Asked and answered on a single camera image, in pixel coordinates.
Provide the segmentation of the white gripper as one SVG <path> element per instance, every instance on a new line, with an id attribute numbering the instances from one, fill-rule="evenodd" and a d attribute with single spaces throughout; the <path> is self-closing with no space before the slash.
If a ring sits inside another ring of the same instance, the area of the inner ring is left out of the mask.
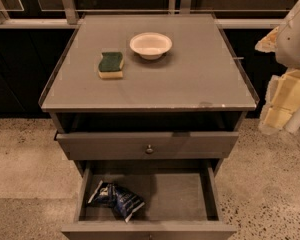
<path id="1" fill-rule="evenodd" d="M 300 108 L 300 0 L 279 27 L 257 42 L 255 49 L 275 51 L 277 62 L 288 67 L 281 77 L 273 75 L 267 87 L 259 130 L 270 135 L 286 130 L 285 125 Z"/>

